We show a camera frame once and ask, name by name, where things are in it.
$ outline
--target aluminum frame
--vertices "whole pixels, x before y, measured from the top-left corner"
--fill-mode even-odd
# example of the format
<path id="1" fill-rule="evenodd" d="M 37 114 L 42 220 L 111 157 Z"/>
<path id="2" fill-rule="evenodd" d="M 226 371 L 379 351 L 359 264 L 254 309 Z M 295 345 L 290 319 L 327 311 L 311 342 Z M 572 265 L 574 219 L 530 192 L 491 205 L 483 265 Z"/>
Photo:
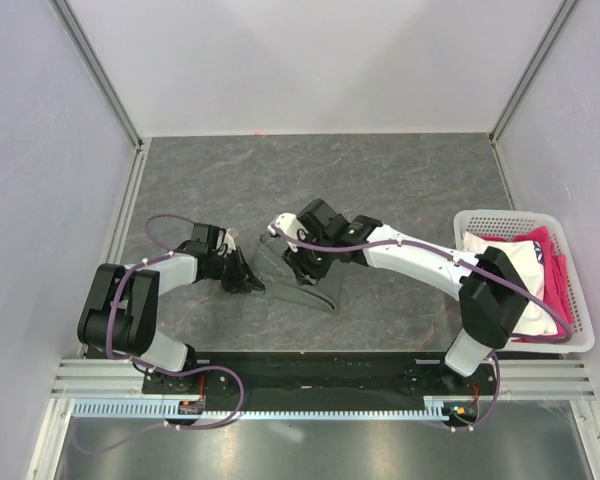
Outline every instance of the aluminum frame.
<path id="1" fill-rule="evenodd" d="M 491 143 L 491 150 L 493 151 L 493 157 L 495 158 L 496 165 L 498 166 L 498 173 L 500 174 L 500 180 L 502 180 L 502 186 L 504 187 L 504 193 L 507 196 L 507 203 L 511 210 L 517 210 L 516 199 L 513 195 L 511 187 L 509 187 L 509 173 L 502 161 L 502 154 L 500 153 L 500 144 Z"/>
<path id="2" fill-rule="evenodd" d="M 500 369 L 502 380 L 498 401 L 571 402 L 591 471 L 594 478 L 600 480 L 600 416 L 596 413 L 597 402 L 582 361 L 501 360 Z M 191 395 L 144 395 L 142 382 L 143 374 L 135 370 L 128 361 L 62 360 L 26 478 L 54 478 L 60 467 L 60 455 L 69 420 L 78 399 L 124 399 L 130 405 L 146 403 L 147 400 L 193 399 Z M 436 396 L 430 397 L 430 400 L 455 401 L 467 398 Z M 130 413 L 129 417 L 135 418 L 135 415 Z M 268 417 L 253 415 L 251 418 L 266 420 Z"/>
<path id="3" fill-rule="evenodd" d="M 492 144 L 495 145 L 495 143 L 504 133 L 509 121 L 524 99 L 529 87 L 531 86 L 531 83 L 547 59 L 547 56 L 551 52 L 553 45 L 556 43 L 556 40 L 560 36 L 563 27 L 571 17 L 571 14 L 575 10 L 578 2 L 579 0 L 562 0 L 562 3 L 556 10 L 556 13 L 553 15 L 547 30 L 545 30 L 544 35 L 540 39 L 540 43 L 533 52 L 533 55 L 531 56 L 529 63 L 522 73 L 520 80 L 518 80 L 516 87 L 513 89 L 513 93 L 509 97 L 509 100 L 507 100 L 507 103 L 502 110 L 502 113 L 498 117 L 493 130 L 491 133 L 489 133 L 489 139 L 491 140 Z"/>
<path id="4" fill-rule="evenodd" d="M 138 198 L 138 190 L 140 189 L 140 182 L 142 181 L 142 174 L 144 173 L 144 167 L 147 164 L 150 148 L 151 138 L 147 138 L 144 140 L 142 146 L 136 150 L 136 154 L 133 158 L 127 186 L 124 190 L 122 203 L 118 210 L 115 226 L 110 236 L 111 240 L 109 242 L 109 247 L 104 258 L 107 263 L 118 263 L 122 258 L 124 242 L 127 238 L 127 232 L 129 231 L 131 215 L 133 214 L 133 208 L 136 204 L 136 199 Z"/>
<path id="5" fill-rule="evenodd" d="M 78 50 L 78 53 L 82 57 L 82 60 L 89 70 L 89 73 L 96 82 L 96 85 L 98 85 L 100 92 L 102 92 L 105 100 L 113 110 L 113 113 L 118 119 L 118 122 L 124 130 L 125 135 L 129 138 L 129 141 L 136 146 L 136 148 L 140 148 L 143 144 L 142 136 L 138 133 L 138 130 L 131 120 L 131 117 L 125 110 L 120 97 L 116 93 L 116 89 L 113 87 L 111 80 L 109 80 L 104 67 L 100 63 L 95 50 L 89 42 L 87 34 L 82 28 L 82 25 L 80 25 L 80 22 L 78 21 L 75 12 L 69 5 L 69 2 L 67 0 L 49 0 L 49 3 L 64 25 L 65 30 L 73 41 L 76 50 Z"/>

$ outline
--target pink cloth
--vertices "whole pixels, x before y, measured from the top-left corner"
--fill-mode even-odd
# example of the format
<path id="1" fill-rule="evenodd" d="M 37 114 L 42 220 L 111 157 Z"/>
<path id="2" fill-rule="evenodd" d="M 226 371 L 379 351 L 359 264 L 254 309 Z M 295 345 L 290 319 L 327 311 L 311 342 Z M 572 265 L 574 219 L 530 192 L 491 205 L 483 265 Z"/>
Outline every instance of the pink cloth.
<path id="1" fill-rule="evenodd" d="M 484 240 L 503 242 L 503 238 L 482 237 Z M 514 241 L 532 240 L 540 245 L 544 261 L 544 302 L 564 318 L 569 325 L 573 324 L 571 307 L 569 306 L 569 290 L 567 288 L 567 259 L 564 255 L 555 253 L 555 245 L 551 241 L 546 227 L 536 228 L 526 235 L 518 235 Z M 565 331 L 556 323 L 558 336 L 564 336 Z"/>

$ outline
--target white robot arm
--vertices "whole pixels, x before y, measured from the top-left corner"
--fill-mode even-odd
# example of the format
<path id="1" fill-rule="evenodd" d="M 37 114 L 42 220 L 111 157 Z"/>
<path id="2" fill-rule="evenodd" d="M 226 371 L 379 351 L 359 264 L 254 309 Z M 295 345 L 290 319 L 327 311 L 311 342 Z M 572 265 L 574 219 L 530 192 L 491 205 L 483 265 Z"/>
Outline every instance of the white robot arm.
<path id="1" fill-rule="evenodd" d="M 265 288 L 226 230 L 199 223 L 194 225 L 191 239 L 175 249 L 170 258 L 134 271 L 121 301 L 113 305 L 120 281 L 130 270 L 131 265 L 98 267 L 78 324 L 78 339 L 105 350 L 111 310 L 115 309 L 113 351 L 171 372 L 195 366 L 195 350 L 157 328 L 161 295 L 205 279 L 219 280 L 229 293 Z"/>
<path id="2" fill-rule="evenodd" d="M 417 240 L 363 215 L 348 222 L 320 199 L 297 216 L 278 215 L 269 230 L 287 240 L 285 260 L 300 283 L 317 283 L 333 261 L 355 262 L 407 275 L 459 301 L 463 329 L 447 351 L 445 364 L 463 377 L 504 347 L 528 303 L 471 271 L 478 266 L 526 290 L 507 256 L 495 248 L 476 255 Z"/>

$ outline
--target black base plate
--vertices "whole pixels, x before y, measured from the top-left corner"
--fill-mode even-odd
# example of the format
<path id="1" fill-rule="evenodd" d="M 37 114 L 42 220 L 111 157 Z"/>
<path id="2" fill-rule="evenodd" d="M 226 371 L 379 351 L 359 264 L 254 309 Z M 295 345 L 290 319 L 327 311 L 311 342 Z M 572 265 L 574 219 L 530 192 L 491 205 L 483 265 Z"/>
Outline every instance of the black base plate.
<path id="1" fill-rule="evenodd" d="M 199 362 L 234 370 L 246 389 L 244 411 L 420 410 L 425 396 L 473 396 L 494 392 L 491 365 L 469 378 L 444 369 L 444 352 L 198 352 Z M 230 411 L 238 385 L 226 373 L 205 377 L 206 409 Z M 145 394 L 198 393 L 198 378 L 145 377 Z"/>

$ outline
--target gray marble surface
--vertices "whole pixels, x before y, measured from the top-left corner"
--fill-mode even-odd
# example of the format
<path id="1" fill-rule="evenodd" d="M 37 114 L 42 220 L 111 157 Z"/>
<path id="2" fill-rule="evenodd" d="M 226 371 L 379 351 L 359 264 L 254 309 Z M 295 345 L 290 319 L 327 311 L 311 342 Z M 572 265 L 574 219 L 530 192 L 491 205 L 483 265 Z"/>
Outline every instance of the gray marble surface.
<path id="1" fill-rule="evenodd" d="M 158 138 L 151 144 L 123 261 L 157 255 L 143 233 L 154 213 L 178 213 L 238 231 L 249 258 L 278 213 L 323 198 L 452 246 L 453 217 L 508 208 L 486 134 Z M 189 225 L 158 220 L 174 246 Z M 201 282 L 160 299 L 165 333 L 198 350 L 443 350 L 460 329 L 446 296 L 388 271 L 349 265 L 335 313 L 275 298 L 229 295 Z"/>

